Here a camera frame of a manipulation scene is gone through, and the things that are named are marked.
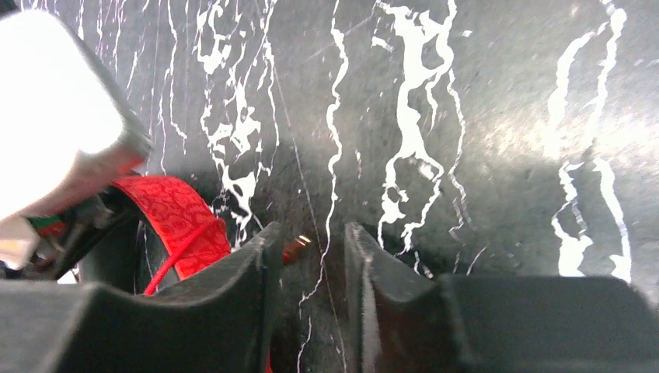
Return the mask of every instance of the red strap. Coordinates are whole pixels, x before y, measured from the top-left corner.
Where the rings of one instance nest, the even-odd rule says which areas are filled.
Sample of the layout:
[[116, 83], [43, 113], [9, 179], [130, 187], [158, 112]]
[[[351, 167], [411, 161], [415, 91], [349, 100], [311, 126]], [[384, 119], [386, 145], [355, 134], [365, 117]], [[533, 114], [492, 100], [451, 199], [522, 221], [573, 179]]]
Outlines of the red strap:
[[183, 256], [190, 246], [192, 246], [193, 242], [195, 242], [200, 235], [204, 234], [204, 232], [206, 232], [212, 225], [216, 225], [217, 223], [219, 223], [219, 220], [208, 221], [203, 223], [201, 227], [197, 228], [197, 230], [194, 231], [190, 237], [188, 237], [186, 241], [182, 243], [181, 246], [160, 266], [158, 272], [155, 273], [151, 281], [148, 283], [148, 286], [145, 289], [145, 295], [153, 295], [153, 293], [158, 290], [160, 281], [162, 281], [162, 279], [165, 278], [165, 275], [167, 275], [167, 272], [179, 262], [181, 256]]
[[[144, 213], [158, 234], [180, 280], [231, 253], [226, 224], [217, 219], [191, 186], [170, 176], [125, 176], [114, 181]], [[202, 232], [201, 226], [209, 225]]]

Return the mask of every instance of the green component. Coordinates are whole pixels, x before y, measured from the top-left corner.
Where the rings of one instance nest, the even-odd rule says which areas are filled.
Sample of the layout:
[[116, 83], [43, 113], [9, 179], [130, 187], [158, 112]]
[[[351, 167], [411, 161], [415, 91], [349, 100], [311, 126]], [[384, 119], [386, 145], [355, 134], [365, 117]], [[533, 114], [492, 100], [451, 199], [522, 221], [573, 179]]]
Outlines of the green component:
[[45, 218], [27, 218], [27, 220], [37, 231], [39, 229], [49, 227], [53, 224], [62, 223], [62, 220], [58, 216], [49, 216]]

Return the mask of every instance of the wire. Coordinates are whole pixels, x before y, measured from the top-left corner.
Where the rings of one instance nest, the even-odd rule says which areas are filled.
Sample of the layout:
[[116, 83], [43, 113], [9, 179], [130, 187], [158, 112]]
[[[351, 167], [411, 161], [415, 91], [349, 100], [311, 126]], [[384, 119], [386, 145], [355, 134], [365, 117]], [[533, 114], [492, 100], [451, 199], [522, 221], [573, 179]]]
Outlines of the wire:
[[179, 261], [181, 256], [186, 252], [186, 250], [192, 246], [194, 241], [199, 238], [200, 235], [202, 235], [204, 232], [206, 232], [207, 229], [209, 229], [213, 224], [217, 224], [220, 221], [218, 219], [213, 219], [211, 221], [208, 221], [204, 223], [201, 227], [197, 228], [196, 231], [192, 232], [190, 236], [181, 243], [181, 245], [178, 247], [178, 249], [172, 253], [172, 255], [167, 258], [167, 260], [160, 266], [158, 269], [158, 272], [153, 275], [153, 278], [151, 281], [148, 283], [148, 286], [145, 289], [144, 295], [146, 296], [151, 296], [153, 293], [155, 293], [156, 289], [158, 288], [158, 284], [160, 284], [160, 281], [162, 281], [163, 278], [165, 278], [165, 275], [169, 270], [176, 265], [176, 262]]

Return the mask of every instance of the white object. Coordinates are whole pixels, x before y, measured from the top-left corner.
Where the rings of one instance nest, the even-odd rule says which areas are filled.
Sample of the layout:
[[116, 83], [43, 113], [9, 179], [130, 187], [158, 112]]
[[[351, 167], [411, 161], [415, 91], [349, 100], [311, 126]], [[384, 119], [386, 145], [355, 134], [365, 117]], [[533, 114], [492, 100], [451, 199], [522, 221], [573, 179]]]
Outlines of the white object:
[[148, 154], [112, 77], [58, 18], [16, 12], [0, 40], [0, 222], [58, 213]]
[[78, 280], [75, 279], [75, 275], [73, 274], [73, 271], [69, 271], [64, 274], [64, 276], [60, 277], [58, 280], [58, 284], [77, 284]]
[[0, 260], [7, 267], [23, 268], [39, 243], [39, 235], [24, 218], [11, 218], [0, 223]]

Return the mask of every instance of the black plastic bracket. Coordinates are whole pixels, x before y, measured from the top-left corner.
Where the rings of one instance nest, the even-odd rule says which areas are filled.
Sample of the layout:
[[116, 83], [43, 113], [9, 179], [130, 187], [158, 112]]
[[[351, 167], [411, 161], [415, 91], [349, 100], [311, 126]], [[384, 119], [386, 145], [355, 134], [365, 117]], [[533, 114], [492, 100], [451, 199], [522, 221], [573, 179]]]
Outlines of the black plastic bracket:
[[659, 371], [659, 322], [613, 278], [415, 274], [349, 224], [350, 371]]
[[0, 370], [263, 372], [283, 247], [272, 223], [150, 298], [99, 284], [0, 281]]

